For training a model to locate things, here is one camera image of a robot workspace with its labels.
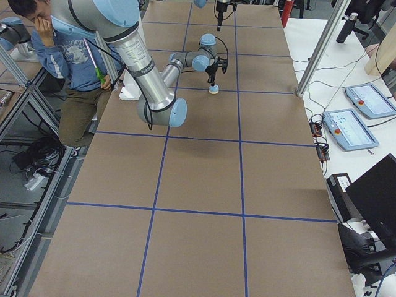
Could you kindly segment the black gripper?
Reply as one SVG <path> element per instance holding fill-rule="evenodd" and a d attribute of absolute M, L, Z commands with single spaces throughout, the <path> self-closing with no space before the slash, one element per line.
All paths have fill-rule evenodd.
<path fill-rule="evenodd" d="M 236 1 L 232 0 L 216 0 L 215 1 L 215 12 L 217 14 L 217 31 L 221 31 L 222 22 L 223 22 L 223 13 L 225 13 L 228 9 L 228 6 L 237 5 Z"/>
<path fill-rule="evenodd" d="M 227 72 L 228 59 L 217 58 L 216 61 L 212 65 L 207 66 L 205 72 L 208 74 L 210 87 L 215 86 L 215 77 L 216 77 L 216 73 L 219 69 L 221 69 L 223 74 L 225 74 Z"/>

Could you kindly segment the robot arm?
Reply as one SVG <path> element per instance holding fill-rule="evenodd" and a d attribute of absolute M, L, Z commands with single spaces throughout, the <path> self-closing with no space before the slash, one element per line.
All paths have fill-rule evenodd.
<path fill-rule="evenodd" d="M 209 92 L 216 94 L 218 69 L 227 70 L 228 60 L 217 53 L 214 35 L 201 36 L 199 49 L 174 53 L 163 72 L 159 72 L 140 34 L 138 1 L 52 1 L 53 27 L 63 33 L 93 38 L 100 35 L 112 44 L 128 73 L 142 92 L 137 105 L 139 118 L 149 126 L 181 126 L 187 116 L 187 103 L 178 98 L 171 85 L 182 71 L 191 67 L 209 76 Z"/>
<path fill-rule="evenodd" d="M 193 3 L 198 8 L 203 8 L 207 4 L 207 0 L 193 0 Z M 214 15 L 217 20 L 217 31 L 220 32 L 222 23 L 225 19 L 229 18 L 237 9 L 238 4 L 234 1 L 220 0 L 214 3 Z M 225 14 L 229 7 L 232 7 L 232 13 L 225 17 Z"/>

